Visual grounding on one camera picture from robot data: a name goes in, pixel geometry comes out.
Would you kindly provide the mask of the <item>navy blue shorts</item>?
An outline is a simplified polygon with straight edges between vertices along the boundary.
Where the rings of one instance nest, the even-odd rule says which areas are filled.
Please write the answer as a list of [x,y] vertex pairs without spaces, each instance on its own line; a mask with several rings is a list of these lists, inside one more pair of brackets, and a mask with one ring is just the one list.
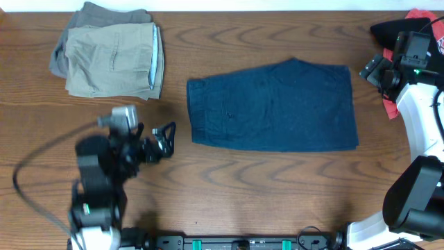
[[194,143],[279,152],[354,150],[350,70],[290,59],[187,81]]

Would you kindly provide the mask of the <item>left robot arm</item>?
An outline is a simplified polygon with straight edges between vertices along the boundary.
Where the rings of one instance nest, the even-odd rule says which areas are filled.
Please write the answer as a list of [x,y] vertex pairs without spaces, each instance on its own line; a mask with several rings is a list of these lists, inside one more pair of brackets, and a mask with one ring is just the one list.
[[142,163],[157,163],[174,152],[176,123],[142,139],[144,125],[110,127],[76,145],[80,179],[72,185],[68,249],[154,249],[155,240],[140,228],[123,227],[127,196],[124,183],[138,175]]

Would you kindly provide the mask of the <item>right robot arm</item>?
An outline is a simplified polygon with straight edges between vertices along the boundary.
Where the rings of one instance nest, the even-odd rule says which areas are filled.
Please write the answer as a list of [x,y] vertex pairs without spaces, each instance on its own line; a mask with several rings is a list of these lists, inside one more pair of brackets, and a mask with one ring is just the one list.
[[348,224],[331,249],[412,249],[443,239],[443,76],[426,69],[427,59],[375,57],[360,73],[395,102],[411,164],[389,188],[382,211]]

